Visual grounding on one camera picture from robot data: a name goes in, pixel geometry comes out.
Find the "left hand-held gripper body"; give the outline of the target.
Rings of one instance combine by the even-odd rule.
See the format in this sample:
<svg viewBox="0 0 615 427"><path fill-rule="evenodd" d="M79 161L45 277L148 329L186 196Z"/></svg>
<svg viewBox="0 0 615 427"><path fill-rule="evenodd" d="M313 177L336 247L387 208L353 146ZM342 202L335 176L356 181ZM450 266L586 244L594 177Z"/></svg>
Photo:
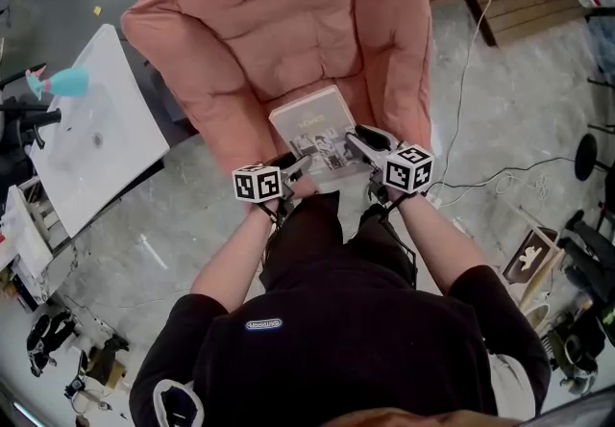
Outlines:
<svg viewBox="0 0 615 427"><path fill-rule="evenodd" d="M294 191L287 184L286 173L278 166L246 165L232 172L234 197L242 202L259 204L274 199L289 200Z"/></svg>

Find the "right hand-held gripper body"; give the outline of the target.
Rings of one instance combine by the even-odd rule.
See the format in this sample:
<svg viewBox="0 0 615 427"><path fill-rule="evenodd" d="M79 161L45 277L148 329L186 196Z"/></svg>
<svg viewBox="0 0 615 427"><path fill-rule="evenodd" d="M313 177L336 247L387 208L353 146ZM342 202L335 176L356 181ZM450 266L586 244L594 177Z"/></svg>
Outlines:
<svg viewBox="0 0 615 427"><path fill-rule="evenodd" d="M385 187L413 194L431 181L434 157L418 144L404 142L392 151L379 153L374 163Z"/></svg>

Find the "grey photo-cover book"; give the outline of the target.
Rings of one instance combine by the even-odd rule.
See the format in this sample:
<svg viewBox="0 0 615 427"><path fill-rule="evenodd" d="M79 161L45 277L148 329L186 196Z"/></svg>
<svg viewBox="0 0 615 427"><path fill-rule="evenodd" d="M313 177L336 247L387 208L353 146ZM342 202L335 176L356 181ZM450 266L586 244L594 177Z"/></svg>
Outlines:
<svg viewBox="0 0 615 427"><path fill-rule="evenodd" d="M278 107L269 120L296 157L311 157L309 175L316 185L368 171L346 144L345 136L356 123L338 87L322 88Z"/></svg>

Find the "pink upholstered armchair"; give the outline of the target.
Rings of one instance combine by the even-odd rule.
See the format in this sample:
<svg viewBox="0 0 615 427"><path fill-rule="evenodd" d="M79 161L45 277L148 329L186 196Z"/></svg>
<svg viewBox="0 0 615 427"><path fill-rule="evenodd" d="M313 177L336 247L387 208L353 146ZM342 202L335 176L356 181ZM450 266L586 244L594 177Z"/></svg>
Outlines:
<svg viewBox="0 0 615 427"><path fill-rule="evenodd" d="M269 114L332 85L358 123L431 144L430 0L138 0L121 28L225 172L283 153Z"/></svg>

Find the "person's left forearm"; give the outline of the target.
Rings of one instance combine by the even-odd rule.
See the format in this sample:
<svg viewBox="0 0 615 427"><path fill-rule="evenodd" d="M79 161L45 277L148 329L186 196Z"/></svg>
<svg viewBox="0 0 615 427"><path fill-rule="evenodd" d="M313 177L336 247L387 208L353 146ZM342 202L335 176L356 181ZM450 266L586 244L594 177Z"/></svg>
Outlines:
<svg viewBox="0 0 615 427"><path fill-rule="evenodd" d="M197 275L190 292L218 302L227 312L240 307L256 275L259 261L274 225L272 214L279 202L253 206L231 237Z"/></svg>

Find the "person's right forearm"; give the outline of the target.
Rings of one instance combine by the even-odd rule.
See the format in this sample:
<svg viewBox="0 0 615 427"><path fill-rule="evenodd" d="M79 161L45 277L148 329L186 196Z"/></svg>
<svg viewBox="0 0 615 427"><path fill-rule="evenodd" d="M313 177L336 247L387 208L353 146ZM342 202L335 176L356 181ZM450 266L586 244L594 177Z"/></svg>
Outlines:
<svg viewBox="0 0 615 427"><path fill-rule="evenodd" d="M486 265L476 244L423 196L401 196L398 201L406 230L443 294L466 271Z"/></svg>

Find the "person's black trousers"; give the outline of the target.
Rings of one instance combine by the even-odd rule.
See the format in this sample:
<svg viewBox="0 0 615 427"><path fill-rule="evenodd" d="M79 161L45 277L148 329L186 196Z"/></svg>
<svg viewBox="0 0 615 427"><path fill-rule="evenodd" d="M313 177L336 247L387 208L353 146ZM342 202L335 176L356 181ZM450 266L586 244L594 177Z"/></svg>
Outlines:
<svg viewBox="0 0 615 427"><path fill-rule="evenodd" d="M260 274L266 291L292 289L411 289L416 271L388 221L374 204L357 233L343 239L340 193L303 199L272 237Z"/></svg>

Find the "small wooden chair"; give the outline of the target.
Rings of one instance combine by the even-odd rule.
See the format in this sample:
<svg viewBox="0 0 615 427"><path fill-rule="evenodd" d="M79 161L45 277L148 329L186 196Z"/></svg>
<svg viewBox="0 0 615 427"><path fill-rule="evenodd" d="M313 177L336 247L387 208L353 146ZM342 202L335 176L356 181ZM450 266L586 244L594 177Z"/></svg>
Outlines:
<svg viewBox="0 0 615 427"><path fill-rule="evenodd" d="M523 293L517 298L518 308L524 312L560 266L566 256L558 245L559 233L546 227L532 228L513 255L503 272L510 286L521 286Z"/></svg>

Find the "black round stool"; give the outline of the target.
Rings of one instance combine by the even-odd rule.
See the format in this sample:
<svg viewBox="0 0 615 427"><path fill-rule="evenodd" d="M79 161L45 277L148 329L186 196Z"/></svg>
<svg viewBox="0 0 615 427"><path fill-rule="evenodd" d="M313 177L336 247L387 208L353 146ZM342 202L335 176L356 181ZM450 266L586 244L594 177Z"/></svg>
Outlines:
<svg viewBox="0 0 615 427"><path fill-rule="evenodd" d="M615 182L615 163L608 166L598 160L598 143L594 135L585 134L579 145L574 159L575 175L579 181L586 181L595 169L601 169L606 178Z"/></svg>

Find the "person's black shirt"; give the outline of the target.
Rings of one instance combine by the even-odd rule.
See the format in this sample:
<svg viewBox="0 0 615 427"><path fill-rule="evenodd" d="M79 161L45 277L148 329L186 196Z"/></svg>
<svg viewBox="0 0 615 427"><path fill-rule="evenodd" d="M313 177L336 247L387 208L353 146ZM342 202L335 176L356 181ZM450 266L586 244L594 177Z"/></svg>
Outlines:
<svg viewBox="0 0 615 427"><path fill-rule="evenodd" d="M130 394L136 427L158 427L154 390L191 384L209 427L313 426L354 411L498 412L497 357L513 361L538 413L551 378L539 338L488 266L444 296L350 258L296 264L226 310L180 298Z"/></svg>

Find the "wooden slat pallet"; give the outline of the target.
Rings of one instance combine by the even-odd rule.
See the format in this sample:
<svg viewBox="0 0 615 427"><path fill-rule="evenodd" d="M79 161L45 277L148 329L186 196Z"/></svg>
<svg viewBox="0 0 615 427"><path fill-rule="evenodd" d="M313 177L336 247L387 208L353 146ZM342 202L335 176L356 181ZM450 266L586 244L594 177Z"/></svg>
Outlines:
<svg viewBox="0 0 615 427"><path fill-rule="evenodd" d="M588 14L578 0L465 0L485 43L502 47Z"/></svg>

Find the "teal spray bottle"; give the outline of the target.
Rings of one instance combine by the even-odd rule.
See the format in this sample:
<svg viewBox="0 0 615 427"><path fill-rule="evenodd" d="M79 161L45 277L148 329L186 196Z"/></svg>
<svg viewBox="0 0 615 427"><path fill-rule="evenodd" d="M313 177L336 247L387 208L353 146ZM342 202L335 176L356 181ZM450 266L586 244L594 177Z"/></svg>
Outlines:
<svg viewBox="0 0 615 427"><path fill-rule="evenodd" d="M43 78L45 68L46 66L36 71L30 69L25 71L26 82L38 100L42 99L43 93L60 97L86 96L89 87L89 75L86 69L67 68L48 78Z"/></svg>

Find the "black faucet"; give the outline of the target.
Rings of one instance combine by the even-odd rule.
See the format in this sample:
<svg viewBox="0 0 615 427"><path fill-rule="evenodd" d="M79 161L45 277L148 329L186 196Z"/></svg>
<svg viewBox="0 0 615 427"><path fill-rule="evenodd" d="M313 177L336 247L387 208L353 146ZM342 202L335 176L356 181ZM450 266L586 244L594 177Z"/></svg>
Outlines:
<svg viewBox="0 0 615 427"><path fill-rule="evenodd" d="M45 147L45 140L40 135L39 129L52 124L59 124L62 121L62 112L60 109L42 113L35 116L31 121L31 129L34 132L35 142L40 150Z"/></svg>

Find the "marble-pattern cabinet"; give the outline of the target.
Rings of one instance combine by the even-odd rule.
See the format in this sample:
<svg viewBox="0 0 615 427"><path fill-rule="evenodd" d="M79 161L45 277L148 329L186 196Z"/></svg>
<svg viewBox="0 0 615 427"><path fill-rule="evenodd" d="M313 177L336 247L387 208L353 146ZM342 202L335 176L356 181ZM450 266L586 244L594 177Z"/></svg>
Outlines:
<svg viewBox="0 0 615 427"><path fill-rule="evenodd" d="M17 258L12 274L17 278L35 304L44 304L73 273L80 262L80 251L74 243L68 244L61 253L49 263L41 274L33 277L26 265Z"/></svg>

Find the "blue plastic bag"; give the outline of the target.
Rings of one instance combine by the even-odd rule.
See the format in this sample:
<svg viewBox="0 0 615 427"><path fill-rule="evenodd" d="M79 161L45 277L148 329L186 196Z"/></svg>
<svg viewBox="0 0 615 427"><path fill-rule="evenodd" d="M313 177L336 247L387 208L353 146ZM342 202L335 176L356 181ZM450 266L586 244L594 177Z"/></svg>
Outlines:
<svg viewBox="0 0 615 427"><path fill-rule="evenodd" d="M587 19L597 64L615 82L615 15L594 15Z"/></svg>

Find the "white sink on grey frame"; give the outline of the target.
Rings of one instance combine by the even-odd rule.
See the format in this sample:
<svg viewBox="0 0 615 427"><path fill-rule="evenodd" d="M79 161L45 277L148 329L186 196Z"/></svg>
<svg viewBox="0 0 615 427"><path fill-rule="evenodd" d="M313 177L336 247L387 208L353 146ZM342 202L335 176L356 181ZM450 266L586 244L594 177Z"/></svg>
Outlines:
<svg viewBox="0 0 615 427"><path fill-rule="evenodd" d="M97 30L74 65L87 72L86 95L53 95L49 109L61 121L42 127L45 144L30 152L72 238L169 150L112 25Z"/></svg>

